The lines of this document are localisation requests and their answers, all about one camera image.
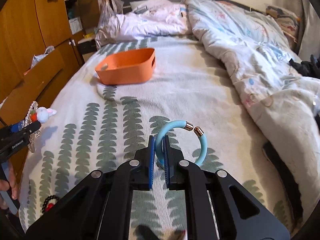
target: white plastic bag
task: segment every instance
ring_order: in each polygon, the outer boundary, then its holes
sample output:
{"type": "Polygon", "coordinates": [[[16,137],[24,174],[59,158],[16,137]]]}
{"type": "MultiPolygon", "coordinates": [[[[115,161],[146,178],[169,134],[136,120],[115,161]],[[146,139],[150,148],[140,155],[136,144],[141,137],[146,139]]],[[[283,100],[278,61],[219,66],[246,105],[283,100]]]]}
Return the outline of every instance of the white plastic bag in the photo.
{"type": "Polygon", "coordinates": [[[52,51],[54,51],[54,46],[49,46],[45,49],[44,54],[41,54],[38,56],[34,55],[30,69],[32,69],[35,65],[37,65],[41,60],[43,60],[52,51]]]}

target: orange basket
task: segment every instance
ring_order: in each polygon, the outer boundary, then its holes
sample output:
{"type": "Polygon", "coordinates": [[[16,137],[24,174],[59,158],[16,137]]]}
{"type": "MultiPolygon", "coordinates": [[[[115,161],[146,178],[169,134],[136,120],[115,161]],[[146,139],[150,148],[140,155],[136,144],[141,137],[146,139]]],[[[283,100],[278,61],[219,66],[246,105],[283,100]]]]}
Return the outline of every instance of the orange basket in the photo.
{"type": "Polygon", "coordinates": [[[106,57],[95,68],[105,85],[135,84],[148,81],[156,67],[153,48],[133,49],[106,57]]]}

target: triangular cutout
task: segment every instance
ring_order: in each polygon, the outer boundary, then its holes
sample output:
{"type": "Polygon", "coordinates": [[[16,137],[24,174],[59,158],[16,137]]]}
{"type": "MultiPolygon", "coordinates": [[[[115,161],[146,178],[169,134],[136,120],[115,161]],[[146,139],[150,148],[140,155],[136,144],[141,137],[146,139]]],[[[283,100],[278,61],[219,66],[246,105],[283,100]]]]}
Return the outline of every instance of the triangular cutout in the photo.
{"type": "Polygon", "coordinates": [[[243,195],[243,193],[236,186],[230,186],[229,189],[242,219],[248,219],[259,214],[259,208],[254,205],[245,195],[243,195]]]}

